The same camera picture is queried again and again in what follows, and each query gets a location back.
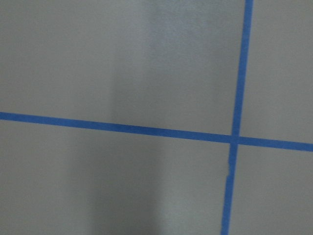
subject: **blue tape line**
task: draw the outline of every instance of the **blue tape line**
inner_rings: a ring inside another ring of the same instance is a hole
[[[235,180],[236,161],[237,161],[237,152],[238,152],[238,140],[239,140],[239,134],[240,134],[241,115],[242,115],[243,101],[244,101],[246,67],[247,67],[249,38],[250,38],[250,29],[251,29],[251,20],[252,20],[252,7],[253,7],[253,0],[246,0],[244,26],[243,26],[243,33],[242,33],[242,39],[241,39],[241,50],[240,50],[240,59],[239,59],[239,67],[238,67],[238,79],[237,79],[237,88],[236,88],[236,97],[235,97],[234,116],[233,116],[230,150],[229,150],[229,158],[228,158],[229,173],[226,179],[226,186],[225,186],[221,235],[228,235],[229,233],[231,204],[232,204],[232,196],[233,196],[233,190],[234,190],[234,180]]]
[[[172,138],[198,140],[198,141],[213,141],[213,142],[220,142],[220,143],[230,142],[230,136],[228,135],[210,134],[210,133],[193,132],[193,131],[171,130],[171,129],[162,129],[162,128],[153,128],[153,127],[143,127],[143,126],[132,126],[132,125],[123,125],[123,124],[114,124],[114,123],[105,123],[105,122],[96,122],[96,121],[83,121],[83,120],[74,120],[74,119],[57,118],[57,117],[56,118],[55,117],[42,117],[42,116],[34,116],[34,115],[0,112],[0,119],[9,120],[9,121],[22,121],[22,122],[31,122],[31,123],[37,123],[37,124],[56,125],[56,126],[78,127],[78,128],[86,128],[86,129],[93,129],[93,130],[142,134],[142,135],[150,135],[150,136],[163,136],[163,137],[172,137]]]
[[[122,125],[122,124],[95,122],[95,121],[84,121],[84,120],[75,120],[75,119],[66,119],[66,118],[57,118],[57,117],[56,118],[55,117],[43,117],[43,116],[14,114],[14,113],[5,113],[5,112],[0,112],[0,120],[21,121],[21,122],[30,122],[30,123],[37,123],[37,124],[77,127],[77,128],[85,128],[85,129],[93,129],[93,130],[103,130],[103,131],[125,132],[125,133],[132,133],[132,134],[163,136],[163,137],[172,137],[172,138],[180,138],[180,139],[199,140],[199,141],[213,141],[213,142],[220,142],[220,143],[231,142],[231,136],[229,135],[171,130],[171,129],[162,129],[162,128],[154,128],[154,127],[131,126],[131,125]],[[239,137],[238,144],[313,152],[312,143],[277,141],[277,140],[267,140],[267,139],[251,138],[251,137]]]
[[[311,143],[300,143],[300,142],[291,142],[291,141],[276,141],[276,140],[266,140],[266,139],[259,139],[259,138],[250,138],[250,137],[239,137],[239,144],[313,152],[313,144],[311,144]]]

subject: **gray wall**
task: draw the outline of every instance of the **gray wall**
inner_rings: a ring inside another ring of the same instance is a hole
[[[0,112],[231,134],[244,0],[2,0]],[[242,136],[313,142],[313,3],[256,0]],[[0,121],[4,235],[218,235],[229,144]],[[240,146],[230,235],[311,235],[313,154]]]

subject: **blue painter's tape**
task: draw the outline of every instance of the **blue painter's tape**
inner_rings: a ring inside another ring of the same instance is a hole
[[[244,102],[246,67],[247,67],[247,60],[248,60],[248,49],[249,49],[250,29],[251,29],[251,20],[252,20],[252,7],[253,7],[253,0],[246,0],[245,14],[244,14],[244,26],[243,26],[243,33],[242,33],[242,39],[241,39],[240,59],[239,59],[239,67],[238,67],[234,116],[233,116],[230,150],[229,150],[229,158],[228,158],[229,170],[228,170],[228,177],[226,179],[225,195],[224,195],[224,208],[223,208],[223,216],[222,216],[221,235],[228,235],[229,233],[231,204],[232,204],[232,196],[233,196],[233,190],[234,190],[236,161],[237,161],[237,152],[238,152],[238,140],[239,140],[239,134],[240,134],[241,115],[242,115],[243,102]]]
[[[42,117],[42,116],[34,116],[34,115],[0,112],[0,119],[9,120],[9,121],[22,121],[22,122],[30,122],[30,123],[37,123],[37,124],[56,125],[56,126],[86,128],[86,129],[93,129],[93,130],[142,134],[142,135],[150,135],[150,136],[163,136],[163,137],[172,137],[172,138],[198,140],[198,141],[213,141],[213,142],[220,142],[220,143],[230,142],[230,136],[228,135],[218,135],[218,134],[193,132],[193,131],[171,130],[171,129],[144,127],[144,126],[131,126],[131,125],[123,125],[123,124],[96,122],[96,121],[83,121],[83,120],[74,120],[74,119],[57,118],[57,117],[56,118],[55,117]]]
[[[276,140],[266,140],[266,139],[259,139],[259,138],[240,137],[239,144],[313,152],[313,144],[311,143],[276,141]]]

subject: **painted wall surface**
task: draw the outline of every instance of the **painted wall surface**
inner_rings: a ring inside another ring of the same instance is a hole
[[[0,234],[311,235],[313,2],[251,3],[2,0]]]

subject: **vertical tape strip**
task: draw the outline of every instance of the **vertical tape strip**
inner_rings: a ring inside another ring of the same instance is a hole
[[[244,26],[243,26],[239,68],[238,68],[237,89],[236,89],[236,97],[235,97],[235,108],[234,108],[231,141],[230,141],[230,149],[229,149],[229,159],[228,159],[229,173],[228,173],[226,186],[225,186],[221,235],[228,235],[228,232],[229,232],[231,204],[232,204],[237,152],[238,152],[238,141],[239,141],[239,134],[240,134],[241,114],[242,114],[243,101],[244,101],[246,66],[247,66],[247,59],[248,59],[249,38],[250,38],[251,19],[252,19],[252,6],[253,6],[253,0],[246,0]]]

